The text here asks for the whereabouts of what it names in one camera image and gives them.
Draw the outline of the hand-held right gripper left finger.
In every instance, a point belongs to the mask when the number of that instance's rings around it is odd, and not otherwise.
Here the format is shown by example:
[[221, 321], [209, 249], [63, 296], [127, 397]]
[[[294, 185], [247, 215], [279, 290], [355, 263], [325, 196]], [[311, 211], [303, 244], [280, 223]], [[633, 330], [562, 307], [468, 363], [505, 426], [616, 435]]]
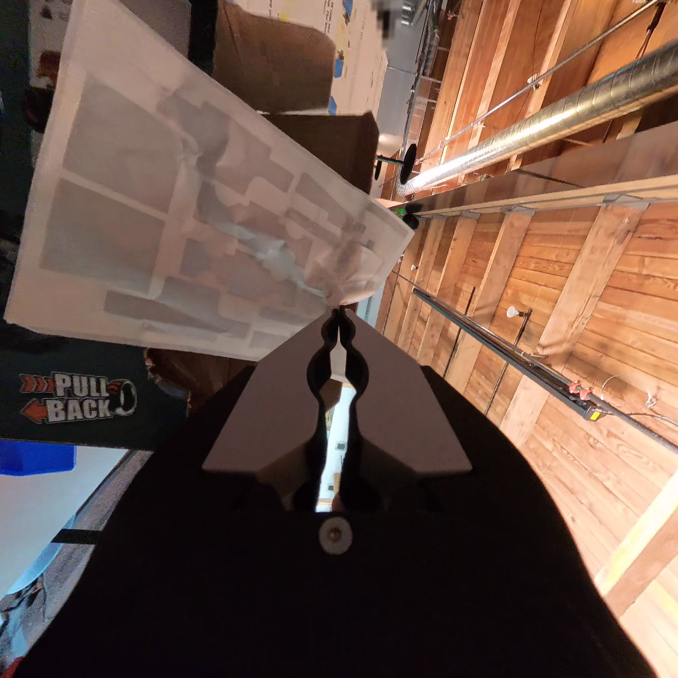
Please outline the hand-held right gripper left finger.
[[326, 406], [337, 343], [333, 309], [262, 358], [210, 449], [203, 470], [274, 488], [284, 505], [314, 513], [326, 463]]

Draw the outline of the black cardboard toy box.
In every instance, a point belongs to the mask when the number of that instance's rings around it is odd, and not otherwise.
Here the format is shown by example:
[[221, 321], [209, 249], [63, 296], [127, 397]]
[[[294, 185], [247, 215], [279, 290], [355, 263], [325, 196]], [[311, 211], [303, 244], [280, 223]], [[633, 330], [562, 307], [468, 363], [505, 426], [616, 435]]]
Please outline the black cardboard toy box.
[[[27, 1], [1, 2], [1, 312], [4, 313], [20, 244], [32, 164], [29, 124], [21, 98], [29, 84]], [[1, 320], [1, 438], [153, 451], [185, 420], [186, 395], [167, 394], [147, 373], [138, 346], [50, 338]], [[128, 417], [87, 425], [35, 424], [22, 410], [21, 374], [53, 369], [93, 369], [129, 377], [139, 403]]]

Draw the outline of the thin metal conduit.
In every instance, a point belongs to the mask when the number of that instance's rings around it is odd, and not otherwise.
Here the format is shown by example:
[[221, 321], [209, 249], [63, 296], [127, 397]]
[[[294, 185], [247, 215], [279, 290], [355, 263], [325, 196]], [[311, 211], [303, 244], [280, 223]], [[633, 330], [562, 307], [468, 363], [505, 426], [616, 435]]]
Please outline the thin metal conduit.
[[574, 1], [566, 1], [565, 6], [562, 8], [562, 11], [558, 17], [552, 39], [548, 44], [547, 54], [545, 55], [545, 61], [542, 64], [541, 72], [533, 74], [530, 76], [530, 79], [527, 80], [525, 86], [521, 89], [518, 89], [512, 95], [506, 97], [504, 100], [500, 101], [496, 106], [483, 110], [482, 114], [478, 114], [477, 118], [467, 124], [465, 127], [462, 127], [454, 133], [448, 133], [445, 139], [441, 140], [440, 143], [431, 151], [426, 152], [422, 157], [419, 158], [419, 163], [424, 163], [431, 157], [434, 157], [439, 151], [443, 149], [453, 140], [456, 140], [458, 137], [465, 134], [467, 131], [474, 130], [478, 125], [484, 123], [488, 117], [492, 116], [498, 112], [502, 107], [513, 102], [518, 97], [522, 95], [529, 94], [530, 92], [535, 92], [540, 89], [541, 84], [544, 81], [548, 81], [559, 69], [563, 68], [565, 65], [571, 63], [578, 56], [585, 53], [590, 48], [596, 46], [598, 43], [602, 42], [605, 38], [610, 36], [614, 31], [621, 29], [623, 26], [626, 26], [629, 22], [640, 17], [643, 13], [649, 11], [651, 7], [654, 7], [660, 4], [660, 1], [638, 1], [638, 7], [633, 10], [633, 12], [624, 16], [622, 19], [613, 23], [606, 28], [602, 33], [596, 37], [590, 39], [588, 42], [578, 47], [570, 54], [566, 55], [564, 58], [560, 58], [562, 46], [564, 45], [565, 38], [567, 37], [565, 29], [570, 27], [572, 23], [572, 17], [576, 12], [574, 7]]

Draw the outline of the silver ventilation duct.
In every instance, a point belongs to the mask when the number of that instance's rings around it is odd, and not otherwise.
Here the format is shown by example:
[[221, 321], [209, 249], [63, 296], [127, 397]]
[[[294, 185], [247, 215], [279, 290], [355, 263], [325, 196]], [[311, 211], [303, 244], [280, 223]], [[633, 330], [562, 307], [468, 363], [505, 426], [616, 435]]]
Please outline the silver ventilation duct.
[[590, 85], [404, 184], [401, 197], [541, 147], [639, 110], [677, 91], [677, 40]]

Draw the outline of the black ceiling rail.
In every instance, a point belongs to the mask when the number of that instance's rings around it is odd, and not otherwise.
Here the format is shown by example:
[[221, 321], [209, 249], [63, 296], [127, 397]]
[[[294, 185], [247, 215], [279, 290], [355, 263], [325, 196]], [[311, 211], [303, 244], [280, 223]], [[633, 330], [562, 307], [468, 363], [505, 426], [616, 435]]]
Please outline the black ceiling rail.
[[550, 366], [518, 349], [517, 345], [504, 340], [489, 329], [481, 326], [478, 322], [441, 302], [437, 297], [426, 292], [418, 285], [411, 283], [411, 286], [415, 297], [449, 320], [463, 333], [470, 335], [482, 346], [499, 356], [506, 364], [513, 366], [523, 376], [536, 383], [547, 394], [555, 397], [583, 419], [595, 421], [605, 417], [618, 418], [641, 434], [664, 446], [672, 453], [677, 453], [676, 444], [648, 428], [631, 414], [627, 414], [605, 402], [590, 389], [585, 389], [580, 384], [568, 380]]

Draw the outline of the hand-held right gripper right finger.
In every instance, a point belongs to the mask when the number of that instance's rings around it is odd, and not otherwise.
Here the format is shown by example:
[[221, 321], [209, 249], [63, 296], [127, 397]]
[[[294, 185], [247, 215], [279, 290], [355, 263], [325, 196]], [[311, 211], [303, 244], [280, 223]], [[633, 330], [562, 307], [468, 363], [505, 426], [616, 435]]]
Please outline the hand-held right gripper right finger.
[[420, 481], [470, 473], [470, 459], [421, 366], [345, 308], [339, 339], [355, 390], [340, 478], [343, 507], [384, 510]]

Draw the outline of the blue plastic bin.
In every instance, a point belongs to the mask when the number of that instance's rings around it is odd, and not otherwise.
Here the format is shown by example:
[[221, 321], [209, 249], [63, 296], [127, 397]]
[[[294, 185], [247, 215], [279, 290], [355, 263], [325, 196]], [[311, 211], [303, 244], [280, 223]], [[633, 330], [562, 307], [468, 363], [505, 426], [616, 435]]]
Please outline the blue plastic bin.
[[1, 475], [28, 477], [69, 472], [76, 462], [74, 445], [1, 440]]

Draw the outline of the white sticker sheet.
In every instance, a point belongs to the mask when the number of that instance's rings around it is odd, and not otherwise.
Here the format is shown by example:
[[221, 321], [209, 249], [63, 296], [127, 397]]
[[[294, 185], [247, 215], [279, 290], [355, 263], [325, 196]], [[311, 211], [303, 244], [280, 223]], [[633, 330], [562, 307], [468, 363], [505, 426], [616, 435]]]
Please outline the white sticker sheet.
[[257, 361], [414, 232], [118, 1], [75, 1], [8, 323]]

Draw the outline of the black round lamp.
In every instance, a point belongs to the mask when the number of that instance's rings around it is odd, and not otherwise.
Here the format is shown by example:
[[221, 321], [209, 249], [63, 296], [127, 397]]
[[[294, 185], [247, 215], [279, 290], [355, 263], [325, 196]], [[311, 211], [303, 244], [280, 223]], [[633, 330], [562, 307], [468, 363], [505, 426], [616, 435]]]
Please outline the black round lamp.
[[399, 183], [405, 184], [409, 180], [414, 165], [416, 163], [417, 150], [418, 150], [417, 144], [413, 143], [407, 148], [404, 159], [395, 159], [391, 157], [386, 157], [384, 155], [377, 155], [374, 180], [377, 180], [380, 177], [382, 165], [384, 163], [387, 163], [390, 165], [397, 165], [398, 167], [400, 167], [400, 173], [398, 175]]

